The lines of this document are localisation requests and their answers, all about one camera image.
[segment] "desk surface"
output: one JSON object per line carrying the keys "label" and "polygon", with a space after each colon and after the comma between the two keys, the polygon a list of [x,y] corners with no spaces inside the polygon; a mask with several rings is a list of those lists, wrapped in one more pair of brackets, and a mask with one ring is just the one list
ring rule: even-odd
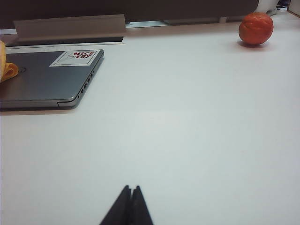
{"label": "desk surface", "polygon": [[140,185],[156,225],[300,221],[300,19],[127,30],[74,110],[1,113],[1,224],[98,225]]}

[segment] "nice try sticker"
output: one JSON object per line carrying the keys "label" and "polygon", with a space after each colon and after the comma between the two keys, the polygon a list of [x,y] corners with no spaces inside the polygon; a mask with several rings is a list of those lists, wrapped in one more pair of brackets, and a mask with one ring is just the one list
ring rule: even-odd
{"label": "nice try sticker", "polygon": [[50,67],[89,66],[100,50],[63,52]]}

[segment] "orange fruit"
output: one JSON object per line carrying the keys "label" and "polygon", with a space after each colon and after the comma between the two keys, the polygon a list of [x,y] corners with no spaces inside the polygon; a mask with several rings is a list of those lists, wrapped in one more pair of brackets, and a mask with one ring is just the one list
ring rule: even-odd
{"label": "orange fruit", "polygon": [[250,13],[240,24],[239,36],[247,44],[258,45],[271,37],[273,28],[273,20],[267,14]]}

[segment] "laptop lid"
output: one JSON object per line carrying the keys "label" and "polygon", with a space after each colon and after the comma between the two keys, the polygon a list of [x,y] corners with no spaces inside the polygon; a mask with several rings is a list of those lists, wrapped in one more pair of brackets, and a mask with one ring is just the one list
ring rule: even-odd
{"label": "laptop lid", "polygon": [[0,83],[0,110],[76,107],[103,55],[103,50],[7,54],[19,74]]}

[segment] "dark background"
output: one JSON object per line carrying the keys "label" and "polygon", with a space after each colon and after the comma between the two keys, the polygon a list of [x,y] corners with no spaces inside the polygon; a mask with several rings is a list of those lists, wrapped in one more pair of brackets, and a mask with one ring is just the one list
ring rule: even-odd
{"label": "dark background", "polygon": [[0,28],[13,20],[124,14],[126,22],[246,15],[259,0],[3,0]]}

